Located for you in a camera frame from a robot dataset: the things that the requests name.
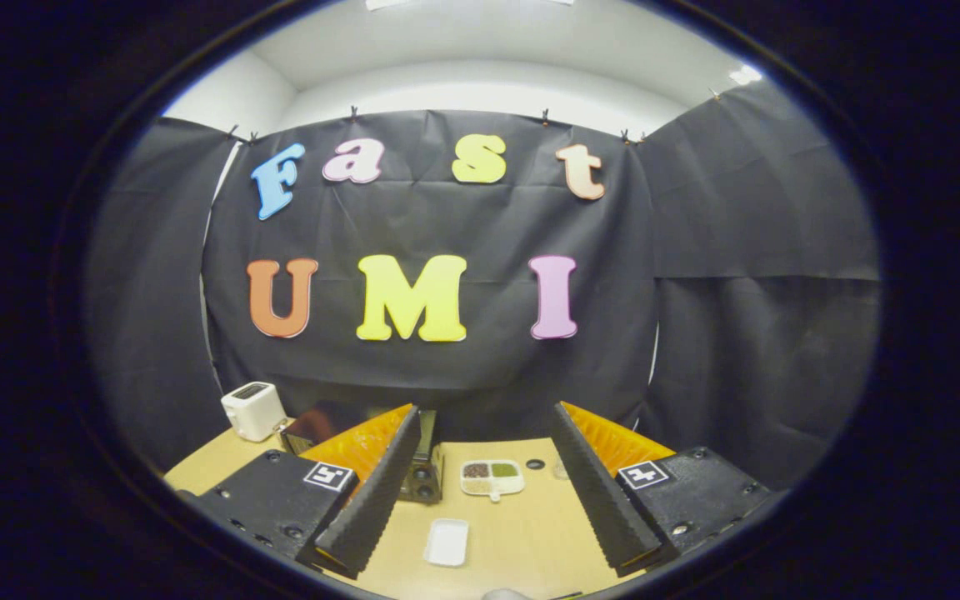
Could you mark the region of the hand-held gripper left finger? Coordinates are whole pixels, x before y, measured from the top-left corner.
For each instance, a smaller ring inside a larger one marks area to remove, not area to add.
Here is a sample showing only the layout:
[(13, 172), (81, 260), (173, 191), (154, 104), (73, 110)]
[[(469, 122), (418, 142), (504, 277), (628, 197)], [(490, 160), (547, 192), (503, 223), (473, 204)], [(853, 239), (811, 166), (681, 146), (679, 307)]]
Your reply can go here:
[(194, 505), (271, 553), (356, 578), (388, 525), (420, 440), (418, 407), (397, 407), (300, 456), (268, 449)]

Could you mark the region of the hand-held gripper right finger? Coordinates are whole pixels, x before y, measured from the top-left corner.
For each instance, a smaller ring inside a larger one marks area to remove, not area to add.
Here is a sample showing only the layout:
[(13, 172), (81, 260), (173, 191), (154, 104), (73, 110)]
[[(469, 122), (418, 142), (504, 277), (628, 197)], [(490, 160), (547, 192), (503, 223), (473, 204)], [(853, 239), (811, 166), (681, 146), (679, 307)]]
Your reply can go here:
[(552, 407), (550, 438), (620, 577), (704, 548), (773, 498), (712, 449), (675, 452), (571, 403)]

